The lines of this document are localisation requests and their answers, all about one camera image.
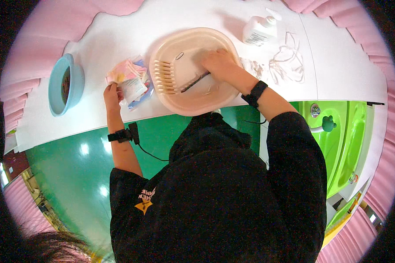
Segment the light blue bowl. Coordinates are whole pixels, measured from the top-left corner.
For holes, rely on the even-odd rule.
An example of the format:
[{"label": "light blue bowl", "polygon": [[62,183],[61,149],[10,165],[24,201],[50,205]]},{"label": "light blue bowl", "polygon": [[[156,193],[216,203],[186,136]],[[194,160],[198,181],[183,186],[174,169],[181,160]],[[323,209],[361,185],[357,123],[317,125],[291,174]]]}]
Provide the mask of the light blue bowl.
[{"label": "light blue bowl", "polygon": [[[67,67],[70,68],[70,86],[67,102],[64,103],[61,95],[61,84]],[[50,82],[48,83],[48,103],[51,114],[54,117],[65,114],[69,108],[74,107],[80,101],[84,82],[83,69],[73,62],[73,56],[71,54],[67,53],[57,61],[53,67],[53,71],[51,71]]]}]

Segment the white soap bottle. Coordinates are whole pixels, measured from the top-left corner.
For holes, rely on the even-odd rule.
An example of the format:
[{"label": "white soap bottle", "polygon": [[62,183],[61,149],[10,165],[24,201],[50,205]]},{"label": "white soap bottle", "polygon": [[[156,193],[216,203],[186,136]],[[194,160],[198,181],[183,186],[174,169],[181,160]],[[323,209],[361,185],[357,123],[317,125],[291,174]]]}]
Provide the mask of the white soap bottle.
[{"label": "white soap bottle", "polygon": [[266,8],[271,15],[266,18],[253,16],[243,29],[243,42],[248,45],[262,46],[277,39],[277,20],[282,17],[276,11]]}]

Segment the person's left hand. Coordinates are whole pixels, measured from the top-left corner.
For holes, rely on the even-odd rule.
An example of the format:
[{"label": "person's left hand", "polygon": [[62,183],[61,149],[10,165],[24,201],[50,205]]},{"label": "person's left hand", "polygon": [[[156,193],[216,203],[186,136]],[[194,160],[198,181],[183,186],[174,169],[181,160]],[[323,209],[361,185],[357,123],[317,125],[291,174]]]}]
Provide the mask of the person's left hand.
[{"label": "person's left hand", "polygon": [[104,101],[107,112],[120,111],[120,101],[124,99],[123,91],[116,83],[108,85],[104,90]]}]

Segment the wrist strap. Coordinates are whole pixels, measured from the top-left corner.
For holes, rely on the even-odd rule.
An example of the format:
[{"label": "wrist strap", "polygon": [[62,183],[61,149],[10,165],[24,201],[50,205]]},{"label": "wrist strap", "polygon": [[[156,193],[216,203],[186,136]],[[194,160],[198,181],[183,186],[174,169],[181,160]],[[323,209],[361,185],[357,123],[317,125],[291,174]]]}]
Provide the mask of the wrist strap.
[{"label": "wrist strap", "polygon": [[119,143],[125,142],[127,140],[132,140],[132,135],[129,129],[118,130],[115,133],[108,134],[108,141],[117,140]]},{"label": "wrist strap", "polygon": [[251,90],[250,94],[244,96],[243,94],[241,95],[241,98],[245,100],[250,106],[253,108],[257,109],[259,108],[259,104],[257,103],[257,100],[260,98],[264,90],[268,87],[268,85],[263,82],[259,81]]}]

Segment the plastic bag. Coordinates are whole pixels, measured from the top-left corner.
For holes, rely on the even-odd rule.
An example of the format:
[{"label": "plastic bag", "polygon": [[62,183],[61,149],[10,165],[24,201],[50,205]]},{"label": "plastic bag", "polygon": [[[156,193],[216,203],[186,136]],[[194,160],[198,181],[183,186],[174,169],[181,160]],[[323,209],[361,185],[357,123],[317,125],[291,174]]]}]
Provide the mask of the plastic bag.
[{"label": "plastic bag", "polygon": [[127,105],[130,109],[147,100],[154,91],[154,85],[142,56],[117,64],[107,74],[106,81],[108,85],[115,82],[121,87],[124,99],[120,105]]},{"label": "plastic bag", "polygon": [[285,33],[285,45],[280,46],[280,51],[269,61],[271,76],[277,85],[280,80],[305,81],[303,57],[299,52],[300,41],[294,35],[288,31]]}]

